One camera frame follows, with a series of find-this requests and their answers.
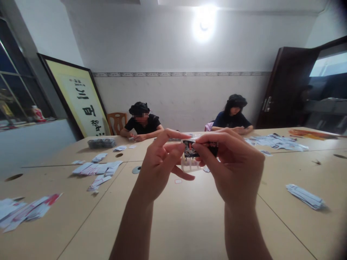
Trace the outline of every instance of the woman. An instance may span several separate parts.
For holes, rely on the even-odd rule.
[[[253,130],[252,124],[242,114],[242,109],[247,105],[244,97],[233,94],[229,97],[224,111],[220,112],[213,123],[212,131],[231,128],[238,134],[248,134]]]
[[[159,122],[159,117],[151,113],[147,103],[136,102],[129,109],[129,113],[132,115],[132,118],[120,131],[121,136],[133,137],[134,141],[141,142],[148,138],[157,137],[164,131],[163,126]],[[132,129],[135,129],[137,135],[130,133]]]

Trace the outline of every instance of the table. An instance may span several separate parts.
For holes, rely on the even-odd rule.
[[[86,191],[95,176],[71,176],[76,166],[34,168],[15,180],[1,181],[0,199],[24,196],[23,201],[31,203],[46,195],[64,194],[43,218],[0,232],[0,259],[56,260],[124,166],[99,187],[95,197]]]
[[[277,153],[266,158],[258,194],[317,259],[331,259],[345,236],[347,155],[341,150]],[[315,211],[291,195],[287,184],[321,197],[329,207]]]
[[[289,136],[289,128],[255,130],[245,137],[277,133]],[[26,196],[32,202],[55,192],[64,195],[39,220],[21,224],[0,234],[0,259],[107,259],[115,240],[125,204],[136,181],[131,170],[140,166],[154,138],[140,143],[116,136],[117,145],[135,149],[90,150],[89,137],[49,160],[24,168],[24,175],[0,182],[0,199]],[[267,157],[257,198],[257,214],[265,242],[274,259],[330,259],[344,232],[347,210],[347,140],[298,139],[306,152],[274,150]],[[102,184],[94,198],[86,192],[95,177],[70,177],[78,165],[108,152],[102,163],[124,161],[115,176]],[[211,174],[194,172],[193,182],[175,184],[174,174],[154,206],[150,259],[226,259],[223,235],[223,202]],[[329,210],[317,212],[287,192],[293,183],[320,196]]]
[[[138,145],[138,143],[129,142],[129,140],[122,136],[105,136],[105,138],[115,138],[117,146],[126,145],[130,146],[132,144]],[[80,141],[77,141],[68,147],[60,150],[57,154],[46,160],[37,160],[24,166],[27,167],[41,167],[41,166],[63,166],[71,165],[73,161],[84,160],[86,162],[91,162],[91,160],[97,156],[99,153],[108,153],[108,155],[100,163],[110,163],[114,161],[124,161],[127,162],[130,157],[133,156],[132,149],[125,149],[121,152],[113,152],[114,148],[101,148],[101,149],[90,149],[88,147],[88,141],[94,139],[94,137],[87,137]]]
[[[300,130],[306,130],[306,131],[315,131],[320,133],[327,133],[315,129],[310,129],[306,127],[289,127],[289,128],[277,128],[277,129],[258,129],[254,132],[258,135],[269,135],[276,133],[280,136],[290,137],[289,130],[290,129],[300,129]],[[297,142],[308,146],[308,151],[319,151],[319,150],[332,150],[332,149],[347,149],[347,138],[340,138],[340,139],[327,139],[327,140],[316,140],[311,138],[297,138]],[[275,150],[268,146],[256,146],[259,150],[266,150],[271,153],[279,153],[279,152],[295,152],[295,151],[287,151],[284,149]]]
[[[108,259],[138,176],[131,171],[139,165],[125,165],[59,260]],[[224,202],[211,174],[202,170],[192,174],[194,181],[183,180],[181,184],[175,184],[179,178],[171,174],[154,203],[150,259],[227,259]],[[257,214],[274,259],[314,259],[260,197]],[[98,239],[89,244],[92,238]]]

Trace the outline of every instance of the framed calligraphy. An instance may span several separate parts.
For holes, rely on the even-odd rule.
[[[80,139],[110,135],[105,108],[90,69],[37,55]]]

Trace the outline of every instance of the dark blue shirt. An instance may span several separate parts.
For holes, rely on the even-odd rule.
[[[213,126],[217,127],[241,127],[247,128],[251,126],[252,124],[245,118],[245,116],[238,112],[234,116],[228,115],[227,117],[224,117],[224,111],[220,112],[216,118],[216,120],[213,122]]]

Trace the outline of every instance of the dark wooden door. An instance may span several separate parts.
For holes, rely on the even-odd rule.
[[[319,49],[279,49],[258,117],[257,129],[296,126],[293,105],[302,87],[309,83],[319,52]]]

